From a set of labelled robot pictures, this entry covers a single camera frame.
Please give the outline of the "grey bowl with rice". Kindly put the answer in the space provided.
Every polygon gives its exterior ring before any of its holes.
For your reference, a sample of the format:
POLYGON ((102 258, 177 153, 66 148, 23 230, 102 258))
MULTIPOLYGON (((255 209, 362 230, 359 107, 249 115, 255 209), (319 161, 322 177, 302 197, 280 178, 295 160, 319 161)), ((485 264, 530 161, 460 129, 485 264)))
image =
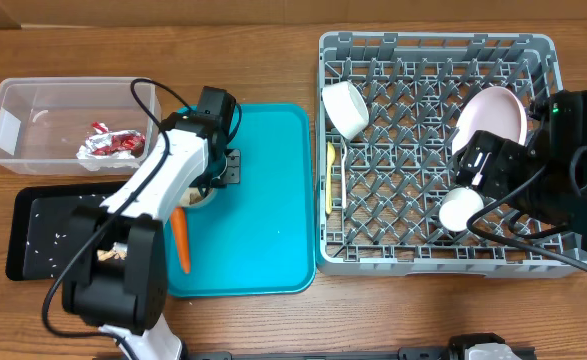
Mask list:
POLYGON ((179 200, 179 205, 184 208, 199 208, 206 206, 217 195, 217 190, 211 188, 206 196, 200 194, 197 188, 188 188, 179 200))

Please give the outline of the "white round plate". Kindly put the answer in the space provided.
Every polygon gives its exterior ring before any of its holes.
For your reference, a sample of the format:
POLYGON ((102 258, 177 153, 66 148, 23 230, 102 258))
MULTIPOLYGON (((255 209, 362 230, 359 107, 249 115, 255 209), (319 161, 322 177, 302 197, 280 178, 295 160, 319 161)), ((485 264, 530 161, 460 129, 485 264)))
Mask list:
POLYGON ((521 101, 504 87, 490 87, 478 92, 462 109, 451 148, 461 150, 478 130, 525 144, 527 115, 521 101))

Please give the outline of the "orange carrot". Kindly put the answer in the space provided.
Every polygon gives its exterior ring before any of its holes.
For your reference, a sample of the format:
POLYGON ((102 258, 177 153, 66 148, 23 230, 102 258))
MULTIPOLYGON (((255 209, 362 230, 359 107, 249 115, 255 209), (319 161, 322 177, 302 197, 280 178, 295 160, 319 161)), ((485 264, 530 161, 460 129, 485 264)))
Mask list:
POLYGON ((185 274, 191 272, 191 260, 189 252, 188 227, 185 211, 182 207, 176 207, 170 216, 176 250, 182 271, 185 274))

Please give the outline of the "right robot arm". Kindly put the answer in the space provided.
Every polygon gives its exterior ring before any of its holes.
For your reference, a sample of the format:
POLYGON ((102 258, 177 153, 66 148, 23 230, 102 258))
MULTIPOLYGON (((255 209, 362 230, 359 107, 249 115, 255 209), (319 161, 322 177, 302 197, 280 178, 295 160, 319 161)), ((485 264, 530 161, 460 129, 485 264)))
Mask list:
POLYGON ((587 90, 524 107, 510 90, 487 88, 457 127, 455 181, 492 200, 465 216, 466 229, 587 273, 587 90))

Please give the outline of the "white bowl with peanuts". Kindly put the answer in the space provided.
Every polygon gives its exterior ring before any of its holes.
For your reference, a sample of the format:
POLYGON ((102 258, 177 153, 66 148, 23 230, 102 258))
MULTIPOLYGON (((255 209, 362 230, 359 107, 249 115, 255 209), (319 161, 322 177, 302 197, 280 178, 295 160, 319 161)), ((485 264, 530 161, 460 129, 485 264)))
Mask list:
POLYGON ((328 85, 322 89, 321 97, 330 121, 346 140, 353 140, 368 126, 366 103, 351 82, 328 85))

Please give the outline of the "white cup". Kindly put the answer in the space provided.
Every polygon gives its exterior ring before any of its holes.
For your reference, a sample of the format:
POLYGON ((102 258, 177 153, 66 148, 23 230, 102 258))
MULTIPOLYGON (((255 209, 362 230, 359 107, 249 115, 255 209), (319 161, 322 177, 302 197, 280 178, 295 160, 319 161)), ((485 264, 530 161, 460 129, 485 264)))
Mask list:
POLYGON ((467 221, 484 207, 482 197, 469 188, 455 188, 444 197, 439 209, 439 220, 449 231, 467 229, 467 221))

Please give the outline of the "red silver foil wrapper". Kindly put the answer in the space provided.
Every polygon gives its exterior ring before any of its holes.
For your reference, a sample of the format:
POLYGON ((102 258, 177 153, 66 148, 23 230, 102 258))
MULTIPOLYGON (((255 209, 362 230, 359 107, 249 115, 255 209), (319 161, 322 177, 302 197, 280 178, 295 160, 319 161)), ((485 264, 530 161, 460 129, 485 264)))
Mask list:
POLYGON ((77 157, 96 159, 131 159, 144 150, 146 137, 137 130, 110 131, 105 123, 91 124, 95 133, 80 146, 77 157))

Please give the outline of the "yellow plastic spoon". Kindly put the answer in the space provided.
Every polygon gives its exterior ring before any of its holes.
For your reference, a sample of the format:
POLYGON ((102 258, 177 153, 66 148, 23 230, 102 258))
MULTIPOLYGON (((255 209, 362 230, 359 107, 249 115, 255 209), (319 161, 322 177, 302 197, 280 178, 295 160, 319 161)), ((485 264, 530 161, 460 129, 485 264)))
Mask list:
POLYGON ((332 213, 332 166, 336 159, 335 148, 333 144, 328 141, 326 147, 326 187, 325 187, 325 213, 330 215, 332 213))

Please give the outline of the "white napkin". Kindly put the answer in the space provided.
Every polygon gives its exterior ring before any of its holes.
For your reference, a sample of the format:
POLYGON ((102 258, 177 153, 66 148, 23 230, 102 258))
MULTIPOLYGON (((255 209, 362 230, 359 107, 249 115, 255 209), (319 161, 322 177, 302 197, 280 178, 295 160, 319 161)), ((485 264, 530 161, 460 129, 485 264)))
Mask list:
POLYGON ((82 145, 76 153, 76 157, 84 168, 92 172, 103 169, 135 169, 139 167, 138 159, 129 150, 116 151, 108 155, 94 155, 89 148, 82 145))

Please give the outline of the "white plastic fork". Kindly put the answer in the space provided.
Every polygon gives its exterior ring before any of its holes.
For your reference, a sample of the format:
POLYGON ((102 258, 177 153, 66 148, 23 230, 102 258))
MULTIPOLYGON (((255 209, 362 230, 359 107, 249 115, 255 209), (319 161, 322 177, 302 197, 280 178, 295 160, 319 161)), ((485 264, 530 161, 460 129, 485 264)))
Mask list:
POLYGON ((340 157, 340 171, 341 171, 341 206, 343 210, 346 210, 347 205, 347 180, 346 180, 346 160, 348 155, 348 149, 344 138, 341 138, 341 157, 340 157))

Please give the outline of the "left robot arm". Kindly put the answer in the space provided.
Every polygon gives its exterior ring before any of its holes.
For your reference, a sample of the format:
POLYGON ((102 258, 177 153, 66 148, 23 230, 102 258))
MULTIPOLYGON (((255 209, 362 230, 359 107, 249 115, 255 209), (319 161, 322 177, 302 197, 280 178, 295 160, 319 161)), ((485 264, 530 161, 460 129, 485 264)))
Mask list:
POLYGON ((163 315, 168 295, 164 228, 182 196, 223 184, 229 143, 242 118, 227 91, 203 88, 196 107, 164 120, 142 166, 97 207, 77 207, 68 232, 83 240, 51 287, 62 306, 109 337, 128 359, 185 359, 186 344, 163 315))

